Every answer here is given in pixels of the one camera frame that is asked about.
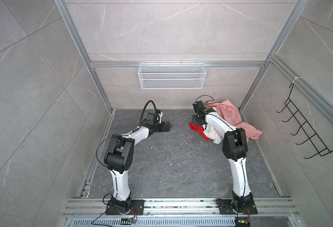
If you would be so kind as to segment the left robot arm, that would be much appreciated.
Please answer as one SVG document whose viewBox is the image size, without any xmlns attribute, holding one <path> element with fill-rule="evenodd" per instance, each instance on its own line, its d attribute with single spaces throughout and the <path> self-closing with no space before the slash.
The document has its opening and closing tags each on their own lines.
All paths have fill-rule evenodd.
<svg viewBox="0 0 333 227">
<path fill-rule="evenodd" d="M 110 202 L 121 213 L 131 209 L 131 190 L 128 185 L 128 170 L 133 161 L 134 147 L 137 143 L 150 137 L 155 132 L 171 130 L 170 122 L 138 126 L 126 134 L 111 136 L 104 164 L 112 175 L 114 192 Z"/>
</svg>

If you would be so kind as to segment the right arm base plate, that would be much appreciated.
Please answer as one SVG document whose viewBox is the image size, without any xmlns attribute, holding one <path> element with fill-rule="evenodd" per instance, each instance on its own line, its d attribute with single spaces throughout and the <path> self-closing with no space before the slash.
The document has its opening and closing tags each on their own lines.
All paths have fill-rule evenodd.
<svg viewBox="0 0 333 227">
<path fill-rule="evenodd" d="M 254 201 L 218 198 L 215 202 L 221 215 L 258 214 Z"/>
</svg>

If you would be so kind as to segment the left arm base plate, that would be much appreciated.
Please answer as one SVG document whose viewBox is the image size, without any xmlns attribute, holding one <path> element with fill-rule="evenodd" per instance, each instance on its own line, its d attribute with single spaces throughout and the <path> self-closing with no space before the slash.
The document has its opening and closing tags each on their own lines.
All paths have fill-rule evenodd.
<svg viewBox="0 0 333 227">
<path fill-rule="evenodd" d="M 144 212 L 144 200 L 109 200 L 106 215 L 142 215 Z"/>
</svg>

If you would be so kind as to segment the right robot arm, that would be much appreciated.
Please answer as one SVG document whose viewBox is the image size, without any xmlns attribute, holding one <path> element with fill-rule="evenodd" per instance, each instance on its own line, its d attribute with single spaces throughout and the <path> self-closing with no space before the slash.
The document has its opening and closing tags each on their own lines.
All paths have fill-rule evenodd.
<svg viewBox="0 0 333 227">
<path fill-rule="evenodd" d="M 214 109 L 206 108 L 202 101 L 193 103 L 193 108 L 196 113 L 193 116 L 194 124 L 212 126 L 223 136 L 222 152 L 229 161 L 233 179 L 232 210 L 236 214 L 256 214 L 246 171 L 248 146 L 245 130 L 229 124 Z"/>
</svg>

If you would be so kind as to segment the red cloth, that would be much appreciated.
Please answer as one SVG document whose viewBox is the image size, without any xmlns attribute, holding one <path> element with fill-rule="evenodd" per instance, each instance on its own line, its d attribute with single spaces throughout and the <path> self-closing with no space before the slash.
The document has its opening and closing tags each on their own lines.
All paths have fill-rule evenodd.
<svg viewBox="0 0 333 227">
<path fill-rule="evenodd" d="M 204 129 L 202 126 L 200 125 L 194 125 L 193 122 L 189 123 L 190 129 L 192 129 L 193 131 L 196 131 L 198 133 L 200 133 L 200 135 L 207 141 L 210 140 L 210 138 L 208 138 L 205 134 L 204 134 Z"/>
</svg>

